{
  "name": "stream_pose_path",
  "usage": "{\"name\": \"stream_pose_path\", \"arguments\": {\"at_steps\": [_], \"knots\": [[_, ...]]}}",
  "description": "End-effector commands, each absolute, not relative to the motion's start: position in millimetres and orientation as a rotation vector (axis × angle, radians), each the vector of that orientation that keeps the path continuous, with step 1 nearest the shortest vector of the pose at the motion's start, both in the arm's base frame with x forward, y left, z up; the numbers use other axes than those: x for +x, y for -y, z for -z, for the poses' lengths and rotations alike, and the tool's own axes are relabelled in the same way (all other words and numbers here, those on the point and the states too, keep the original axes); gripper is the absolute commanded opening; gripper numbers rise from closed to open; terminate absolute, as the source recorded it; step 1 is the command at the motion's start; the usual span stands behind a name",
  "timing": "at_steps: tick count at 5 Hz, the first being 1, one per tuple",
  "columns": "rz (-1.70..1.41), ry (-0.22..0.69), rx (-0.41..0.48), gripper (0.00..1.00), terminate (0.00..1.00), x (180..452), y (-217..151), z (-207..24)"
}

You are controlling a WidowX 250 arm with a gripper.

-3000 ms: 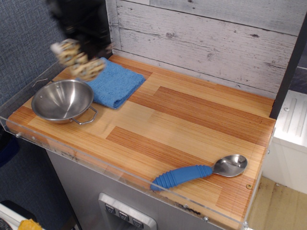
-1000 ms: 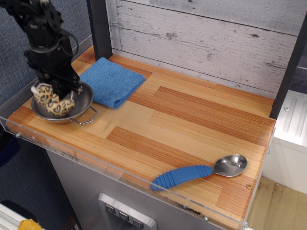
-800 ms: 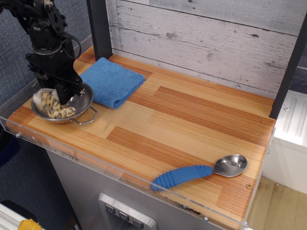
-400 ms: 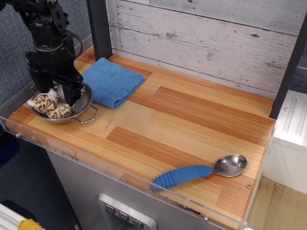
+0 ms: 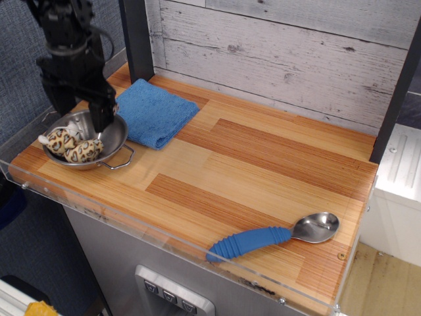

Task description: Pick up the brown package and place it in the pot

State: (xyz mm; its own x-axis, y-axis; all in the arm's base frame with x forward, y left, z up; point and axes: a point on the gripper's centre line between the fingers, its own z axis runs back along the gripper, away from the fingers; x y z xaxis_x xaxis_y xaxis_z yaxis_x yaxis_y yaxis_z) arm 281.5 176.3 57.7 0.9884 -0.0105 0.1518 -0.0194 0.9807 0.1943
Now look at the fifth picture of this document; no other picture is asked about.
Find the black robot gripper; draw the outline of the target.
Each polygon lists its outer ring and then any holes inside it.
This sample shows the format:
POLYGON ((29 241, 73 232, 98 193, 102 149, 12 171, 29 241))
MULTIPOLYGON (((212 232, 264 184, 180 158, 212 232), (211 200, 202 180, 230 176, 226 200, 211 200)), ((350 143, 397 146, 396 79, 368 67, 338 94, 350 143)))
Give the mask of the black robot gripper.
POLYGON ((112 124, 118 110, 116 92, 103 75, 108 60, 103 53, 102 36, 108 34, 90 32, 83 49, 71 51, 67 47, 59 55, 36 60, 43 88, 56 112, 64 116, 75 108, 78 98, 86 100, 96 132, 112 124))

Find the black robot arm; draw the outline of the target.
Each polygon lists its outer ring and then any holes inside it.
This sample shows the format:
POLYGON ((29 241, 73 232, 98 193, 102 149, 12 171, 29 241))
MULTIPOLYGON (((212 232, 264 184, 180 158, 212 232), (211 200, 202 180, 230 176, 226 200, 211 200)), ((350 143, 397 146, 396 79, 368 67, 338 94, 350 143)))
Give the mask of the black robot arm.
POLYGON ((91 1, 27 1, 43 30, 48 57, 40 57, 43 89, 56 112, 64 116, 78 99, 88 102, 96 132, 113 123, 116 92, 103 75, 104 31, 91 25, 91 1))

